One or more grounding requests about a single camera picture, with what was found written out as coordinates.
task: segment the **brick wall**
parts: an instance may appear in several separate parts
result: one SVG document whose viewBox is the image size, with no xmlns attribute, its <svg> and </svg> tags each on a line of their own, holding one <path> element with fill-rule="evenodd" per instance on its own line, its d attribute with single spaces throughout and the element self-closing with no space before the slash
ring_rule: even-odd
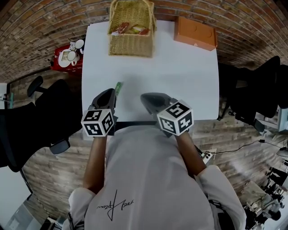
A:
<svg viewBox="0 0 288 230">
<path fill-rule="evenodd" d="M 288 19 L 273 0 L 153 0 L 160 20 L 192 18 L 217 29 L 218 59 L 255 68 L 279 55 L 288 63 Z M 0 12 L 0 82 L 47 67 L 56 47 L 107 21 L 110 1 L 10 0 Z"/>
</svg>

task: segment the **white cup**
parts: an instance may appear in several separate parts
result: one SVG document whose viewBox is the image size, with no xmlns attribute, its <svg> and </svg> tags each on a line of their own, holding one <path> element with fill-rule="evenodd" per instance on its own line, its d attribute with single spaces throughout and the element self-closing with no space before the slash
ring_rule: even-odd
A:
<svg viewBox="0 0 288 230">
<path fill-rule="evenodd" d="M 75 48 L 80 51 L 81 54 L 83 54 L 83 49 L 82 47 L 84 46 L 84 40 L 80 39 L 75 43 Z"/>
<path fill-rule="evenodd" d="M 80 56 L 75 51 L 71 51 L 67 55 L 67 59 L 68 61 L 71 61 L 71 65 L 75 66 L 77 64 L 77 61 L 80 60 Z"/>
</svg>

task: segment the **orange box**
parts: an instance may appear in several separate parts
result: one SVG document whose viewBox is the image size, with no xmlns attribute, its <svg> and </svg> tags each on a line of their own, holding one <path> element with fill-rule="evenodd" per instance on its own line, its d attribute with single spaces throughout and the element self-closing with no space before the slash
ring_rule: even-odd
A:
<svg viewBox="0 0 288 230">
<path fill-rule="evenodd" d="M 209 51 L 217 47 L 214 28 L 184 17 L 178 17 L 175 22 L 174 40 Z"/>
</svg>

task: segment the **wicker basket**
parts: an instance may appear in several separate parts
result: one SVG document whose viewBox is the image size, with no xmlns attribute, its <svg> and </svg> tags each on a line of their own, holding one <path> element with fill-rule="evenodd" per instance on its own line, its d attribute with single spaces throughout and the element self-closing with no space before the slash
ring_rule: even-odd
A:
<svg viewBox="0 0 288 230">
<path fill-rule="evenodd" d="M 109 55 L 151 58 L 154 51 L 156 20 L 153 14 L 154 3 L 147 0 L 114 0 L 110 6 Z M 111 35 L 121 23 L 140 24 L 150 31 L 146 35 Z"/>
</svg>

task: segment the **green object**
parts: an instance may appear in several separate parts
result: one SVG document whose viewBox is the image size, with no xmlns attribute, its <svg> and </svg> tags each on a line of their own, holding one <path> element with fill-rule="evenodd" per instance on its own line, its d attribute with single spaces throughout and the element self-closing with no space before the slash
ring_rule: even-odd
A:
<svg viewBox="0 0 288 230">
<path fill-rule="evenodd" d="M 14 100 L 14 93 L 11 93 L 11 95 L 10 95 L 9 109 L 12 109 L 12 108 L 13 108 L 13 100 Z"/>
<path fill-rule="evenodd" d="M 118 97 L 118 94 L 122 88 L 123 82 L 117 82 L 116 87 L 115 87 L 115 91 L 116 91 L 116 98 Z"/>
</svg>

